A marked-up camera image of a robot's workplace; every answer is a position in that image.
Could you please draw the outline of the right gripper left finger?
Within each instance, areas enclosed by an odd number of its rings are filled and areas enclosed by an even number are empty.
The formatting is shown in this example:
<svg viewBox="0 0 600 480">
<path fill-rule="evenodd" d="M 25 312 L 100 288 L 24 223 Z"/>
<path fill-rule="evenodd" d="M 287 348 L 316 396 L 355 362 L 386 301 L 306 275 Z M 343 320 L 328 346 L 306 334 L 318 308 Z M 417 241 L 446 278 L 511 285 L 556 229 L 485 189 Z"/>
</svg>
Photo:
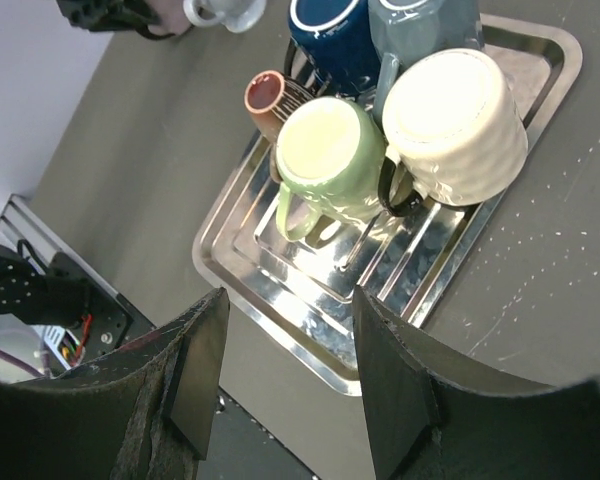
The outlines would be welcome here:
<svg viewBox="0 0 600 480">
<path fill-rule="evenodd" d="M 0 479 L 195 478 L 216 414 L 229 312 L 217 288 L 55 379 L 0 382 Z"/>
</svg>

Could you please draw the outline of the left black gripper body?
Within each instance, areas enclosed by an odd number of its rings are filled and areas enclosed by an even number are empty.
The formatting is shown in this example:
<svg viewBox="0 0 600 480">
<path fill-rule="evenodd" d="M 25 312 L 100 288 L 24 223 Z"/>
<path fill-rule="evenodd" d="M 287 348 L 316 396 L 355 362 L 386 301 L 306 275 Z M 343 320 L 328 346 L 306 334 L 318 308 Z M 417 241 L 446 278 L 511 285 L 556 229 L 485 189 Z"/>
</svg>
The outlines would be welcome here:
<svg viewBox="0 0 600 480">
<path fill-rule="evenodd" d="M 155 24 L 155 11 L 145 1 L 57 0 L 71 26 L 90 32 L 136 31 Z"/>
</svg>

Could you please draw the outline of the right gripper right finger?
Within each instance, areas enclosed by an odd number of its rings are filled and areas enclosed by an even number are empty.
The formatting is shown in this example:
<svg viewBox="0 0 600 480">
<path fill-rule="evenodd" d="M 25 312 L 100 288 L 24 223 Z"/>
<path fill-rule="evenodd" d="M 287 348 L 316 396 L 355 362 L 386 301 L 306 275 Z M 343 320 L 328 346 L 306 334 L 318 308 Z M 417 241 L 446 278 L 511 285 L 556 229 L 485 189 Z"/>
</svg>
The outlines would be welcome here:
<svg viewBox="0 0 600 480">
<path fill-rule="evenodd" d="M 600 479 L 600 376 L 521 378 L 403 322 L 363 288 L 354 340 L 379 479 Z"/>
</svg>

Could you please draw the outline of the purple mug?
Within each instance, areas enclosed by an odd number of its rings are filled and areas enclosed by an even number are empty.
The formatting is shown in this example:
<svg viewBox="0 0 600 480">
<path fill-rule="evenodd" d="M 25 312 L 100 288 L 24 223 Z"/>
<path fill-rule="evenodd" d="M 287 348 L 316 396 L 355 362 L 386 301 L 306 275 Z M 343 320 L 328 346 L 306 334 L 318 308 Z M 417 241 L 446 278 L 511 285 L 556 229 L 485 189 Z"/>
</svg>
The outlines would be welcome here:
<svg viewBox="0 0 600 480">
<path fill-rule="evenodd" d="M 156 22 L 148 26 L 151 34 L 160 37 L 180 36 L 192 28 L 185 15 L 182 0 L 146 0 L 145 3 L 157 15 Z"/>
</svg>

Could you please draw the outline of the light blue mug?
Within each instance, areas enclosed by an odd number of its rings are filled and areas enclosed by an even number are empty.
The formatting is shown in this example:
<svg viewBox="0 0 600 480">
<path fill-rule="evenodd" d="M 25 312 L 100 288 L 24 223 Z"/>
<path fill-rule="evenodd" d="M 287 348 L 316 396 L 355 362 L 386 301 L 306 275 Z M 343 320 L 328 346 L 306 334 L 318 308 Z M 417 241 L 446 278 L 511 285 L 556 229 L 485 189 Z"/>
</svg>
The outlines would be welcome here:
<svg viewBox="0 0 600 480">
<path fill-rule="evenodd" d="M 199 28 L 224 26 L 239 34 L 251 29 L 263 16 L 266 0 L 184 0 L 183 11 L 189 22 Z"/>
</svg>

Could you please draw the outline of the light green mug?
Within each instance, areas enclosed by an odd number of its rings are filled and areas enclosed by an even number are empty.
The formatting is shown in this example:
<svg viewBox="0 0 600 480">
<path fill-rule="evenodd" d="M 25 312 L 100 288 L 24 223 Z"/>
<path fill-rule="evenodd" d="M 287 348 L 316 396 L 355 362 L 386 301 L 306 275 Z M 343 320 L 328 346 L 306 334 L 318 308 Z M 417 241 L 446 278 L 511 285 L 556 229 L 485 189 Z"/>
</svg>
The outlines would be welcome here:
<svg viewBox="0 0 600 480">
<path fill-rule="evenodd" d="M 386 141 L 358 104 L 313 99 L 282 127 L 275 147 L 276 226 L 288 241 L 305 238 L 323 217 L 364 225 L 378 215 L 377 188 Z"/>
</svg>

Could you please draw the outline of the cream white mug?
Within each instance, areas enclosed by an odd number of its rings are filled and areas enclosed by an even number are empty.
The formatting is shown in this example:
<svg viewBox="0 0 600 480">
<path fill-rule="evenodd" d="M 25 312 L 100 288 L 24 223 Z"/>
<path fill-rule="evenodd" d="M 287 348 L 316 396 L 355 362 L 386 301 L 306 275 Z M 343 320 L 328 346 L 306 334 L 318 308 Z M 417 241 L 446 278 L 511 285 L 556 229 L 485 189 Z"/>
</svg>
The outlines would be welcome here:
<svg viewBox="0 0 600 480">
<path fill-rule="evenodd" d="M 399 75 L 381 109 L 387 141 L 378 198 L 394 217 L 426 199 L 464 207 L 506 190 L 528 136 L 506 76 L 486 53 L 447 49 Z"/>
</svg>

